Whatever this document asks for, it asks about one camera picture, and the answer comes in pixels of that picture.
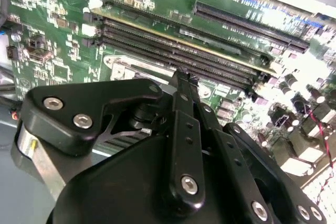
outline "electrolytic capacitor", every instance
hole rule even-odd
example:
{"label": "electrolytic capacitor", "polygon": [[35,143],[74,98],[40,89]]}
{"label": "electrolytic capacitor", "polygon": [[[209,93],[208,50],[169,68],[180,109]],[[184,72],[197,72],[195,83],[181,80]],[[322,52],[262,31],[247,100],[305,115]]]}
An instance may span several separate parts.
{"label": "electrolytic capacitor", "polygon": [[293,112],[288,112],[288,116],[288,122],[290,122],[292,126],[299,125],[300,121]]}
{"label": "electrolytic capacitor", "polygon": [[280,83],[279,88],[287,99],[290,100],[294,98],[295,91],[291,90],[291,88],[285,82]]}
{"label": "electrolytic capacitor", "polygon": [[317,103],[322,103],[326,100],[325,97],[317,89],[308,89],[308,91]]}
{"label": "electrolytic capacitor", "polygon": [[252,117],[251,113],[248,110],[244,110],[242,112],[241,119],[243,119],[243,121],[246,122],[246,123],[250,123],[252,121],[253,117]]}
{"label": "electrolytic capacitor", "polygon": [[287,132],[292,132],[294,130],[294,127],[289,121],[286,121],[284,123],[284,127],[286,128]]}
{"label": "electrolytic capacitor", "polygon": [[286,83],[287,83],[288,87],[290,87],[293,90],[299,90],[300,89],[300,83],[293,75],[290,75],[286,78]]}
{"label": "electrolytic capacitor", "polygon": [[292,99],[292,103],[293,103],[295,110],[300,114],[305,115],[308,113],[310,109],[306,99],[301,96],[297,96],[294,99]]}
{"label": "electrolytic capacitor", "polygon": [[267,145],[266,138],[262,133],[258,133],[257,138],[258,138],[259,143],[262,145],[262,147],[265,147]]}

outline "black lever arm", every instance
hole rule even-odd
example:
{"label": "black lever arm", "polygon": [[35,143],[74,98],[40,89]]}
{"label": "black lever arm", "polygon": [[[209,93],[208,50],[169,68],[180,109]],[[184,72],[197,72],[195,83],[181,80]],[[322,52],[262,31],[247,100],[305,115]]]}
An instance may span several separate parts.
{"label": "black lever arm", "polygon": [[[137,79],[27,93],[13,150],[57,200],[50,223],[326,223],[243,129],[222,130],[194,79],[177,71],[164,91]],[[88,168],[100,135],[141,127],[152,136]]]}

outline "red wire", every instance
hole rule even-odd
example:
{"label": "red wire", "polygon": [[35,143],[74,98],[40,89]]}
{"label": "red wire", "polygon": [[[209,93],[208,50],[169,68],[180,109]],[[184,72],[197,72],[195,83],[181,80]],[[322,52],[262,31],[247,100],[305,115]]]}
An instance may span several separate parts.
{"label": "red wire", "polygon": [[318,120],[315,118],[315,116],[313,115],[313,113],[311,111],[309,111],[309,115],[312,118],[312,120],[316,123],[316,125],[319,127],[319,131],[320,131],[320,134],[321,134],[321,136],[323,138],[324,146],[326,147],[327,155],[328,155],[328,158],[329,158],[329,164],[330,164],[330,167],[331,167],[330,175],[325,180],[324,185],[321,187],[321,190],[320,190],[320,192],[319,192],[319,194],[317,196],[316,204],[319,205],[319,203],[321,201],[321,193],[324,191],[324,189],[325,189],[326,185],[328,184],[328,182],[334,177],[334,172],[333,172],[334,162],[332,161],[332,157],[331,157],[331,153],[330,153],[330,148],[329,148],[329,143],[328,143],[328,141],[326,139],[324,139],[324,132],[323,132],[323,128],[322,128],[322,123],[318,122]]}
{"label": "red wire", "polygon": [[18,119],[17,113],[15,111],[12,112],[12,118],[13,118],[13,120]]}

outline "pcie slot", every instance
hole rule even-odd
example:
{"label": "pcie slot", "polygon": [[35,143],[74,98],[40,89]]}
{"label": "pcie slot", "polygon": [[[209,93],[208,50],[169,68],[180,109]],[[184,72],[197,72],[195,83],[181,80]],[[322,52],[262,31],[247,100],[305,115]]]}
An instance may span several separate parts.
{"label": "pcie slot", "polygon": [[129,27],[127,25],[121,24],[121,23],[116,22],[114,20],[106,19],[104,21],[104,24],[106,25],[106,27],[105,27],[106,31],[109,31],[110,29],[117,29],[117,30],[120,30],[120,31],[124,31],[128,34],[134,34],[134,35],[137,35],[139,37],[154,41],[154,42],[162,44],[162,45],[166,45],[166,46],[169,46],[169,47],[179,49],[183,52],[193,54],[194,58],[200,57],[201,59],[203,59],[205,61],[218,63],[223,68],[225,68],[226,71],[229,71],[229,72],[235,73],[235,74],[239,74],[240,76],[243,76],[243,77],[246,77],[246,78],[250,78],[251,75],[252,76],[258,76],[258,74],[259,74],[258,71],[256,71],[255,69],[249,68],[247,66],[243,66],[243,65],[240,65],[238,63],[235,63],[235,62],[226,60],[224,58],[218,57],[216,55],[212,55],[212,54],[209,54],[207,52],[198,50],[196,48],[178,43],[177,41],[174,41],[174,40],[171,40],[171,39],[163,38],[163,37],[160,37],[160,36],[155,35],[155,34],[150,34],[150,33],[147,33],[143,30],[134,28],[134,27]]}
{"label": "pcie slot", "polygon": [[198,68],[204,71],[210,71],[219,76],[228,78],[229,80],[233,80],[242,84],[250,85],[252,78],[245,78],[240,76],[239,74],[231,73],[226,70],[224,66],[220,64],[213,64],[212,62],[204,62],[197,58],[197,56],[188,54],[186,52],[182,52],[178,49],[174,49],[165,45],[158,45],[154,41],[150,41],[144,38],[139,38],[134,35],[129,35],[120,31],[106,31],[104,32],[104,36],[112,38],[117,41],[124,41],[126,44],[137,46],[138,48],[146,49],[149,51],[155,51],[160,55],[163,55],[168,58],[176,58],[179,61],[184,61],[192,66],[197,66]]}
{"label": "pcie slot", "polygon": [[119,2],[119,1],[115,1],[115,0],[103,0],[103,4],[104,4],[104,6],[115,6],[117,8],[121,8],[121,9],[127,10],[129,12],[138,14],[139,16],[147,17],[147,18],[150,18],[150,19],[153,19],[153,20],[158,20],[158,21],[160,21],[162,23],[166,23],[168,25],[171,25],[171,26],[174,26],[174,27],[177,27],[177,28],[183,28],[183,29],[189,30],[189,31],[191,31],[193,33],[198,33],[198,34],[200,34],[202,36],[207,36],[207,37],[209,37],[209,38],[211,38],[213,40],[217,40],[217,41],[220,41],[220,42],[222,42],[224,44],[228,44],[228,45],[237,47],[240,50],[245,51],[247,53],[250,53],[251,51],[253,51],[255,54],[259,54],[260,53],[260,51],[255,50],[253,48],[249,48],[248,50],[246,50],[246,48],[244,46],[242,46],[240,44],[237,44],[237,43],[234,43],[232,41],[228,41],[226,39],[223,39],[220,36],[208,33],[208,32],[203,31],[203,30],[199,30],[197,28],[193,28],[191,26],[182,25],[182,24],[180,24],[178,22],[175,22],[173,20],[164,18],[164,17],[156,15],[156,14],[149,13],[149,12],[144,11],[144,10],[135,9],[135,8],[133,8],[133,7],[129,6],[129,5],[123,4],[123,3]]}
{"label": "pcie slot", "polygon": [[283,45],[285,48],[288,47],[288,49],[294,50],[296,52],[302,53],[309,48],[308,42],[303,41],[295,36],[288,35],[256,22],[252,22],[199,1],[196,1],[195,3],[194,14],[203,19],[221,23],[247,34],[270,40],[276,44]]}
{"label": "pcie slot", "polygon": [[218,83],[222,83],[224,85],[233,87],[238,90],[246,90],[249,87],[248,85],[241,84],[235,81],[231,81],[231,80],[228,80],[227,78],[223,78],[216,74],[197,69],[196,67],[189,65],[189,62],[185,62],[179,57],[168,58],[163,55],[159,55],[158,51],[153,52],[153,51],[148,51],[146,49],[137,48],[137,47],[126,44],[124,41],[117,41],[117,40],[114,40],[108,37],[103,37],[102,42],[114,47],[115,49],[119,51],[124,51],[126,54],[138,56],[143,59],[147,59],[151,61],[155,60],[155,61],[164,63],[167,66],[173,66],[176,68],[182,67],[182,68],[187,69],[190,73],[195,74],[201,78],[216,81]]}

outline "silver screw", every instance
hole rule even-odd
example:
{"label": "silver screw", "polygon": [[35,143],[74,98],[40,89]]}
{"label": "silver screw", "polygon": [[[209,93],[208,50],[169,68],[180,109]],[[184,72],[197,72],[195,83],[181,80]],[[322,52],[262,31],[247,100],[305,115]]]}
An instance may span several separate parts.
{"label": "silver screw", "polygon": [[211,108],[208,105],[204,105],[204,109],[206,112],[211,112]]}
{"label": "silver screw", "polygon": [[260,220],[262,220],[262,221],[267,220],[267,218],[268,218],[267,211],[262,206],[262,204],[260,204],[257,201],[253,201],[252,202],[252,209],[253,209],[254,213],[259,217]]}
{"label": "silver screw", "polygon": [[320,212],[317,211],[315,207],[311,207],[310,209],[313,212],[315,218],[317,218],[318,220],[322,220],[322,215],[320,214]]}
{"label": "silver screw", "polygon": [[56,97],[48,97],[43,101],[44,106],[49,110],[60,110],[63,102]]}
{"label": "silver screw", "polygon": [[159,90],[157,89],[157,87],[154,86],[154,85],[150,85],[150,86],[149,86],[149,89],[152,90],[152,91],[155,92],[155,93],[157,93],[157,92],[159,91]]}
{"label": "silver screw", "polygon": [[73,122],[75,126],[82,128],[82,129],[88,129],[93,124],[91,117],[85,114],[75,115],[73,120],[74,120]]}
{"label": "silver screw", "polygon": [[188,100],[188,97],[186,97],[184,94],[181,94],[181,97],[184,101],[187,101]]}
{"label": "silver screw", "polygon": [[17,34],[17,33],[11,34],[10,38],[12,39],[13,42],[20,42],[21,41],[21,36],[20,36],[20,34]]}
{"label": "silver screw", "polygon": [[240,133],[240,129],[237,126],[233,126],[233,130],[237,133]]}
{"label": "silver screw", "polygon": [[189,176],[184,176],[182,177],[181,179],[181,183],[182,183],[182,187],[183,189],[191,194],[191,195],[194,195],[197,193],[198,191],[198,186],[197,186],[197,183],[196,181],[192,178],[192,177],[189,177]]}
{"label": "silver screw", "polygon": [[303,206],[298,205],[298,210],[305,220],[310,219],[309,213],[307,212],[307,210],[305,210]]}

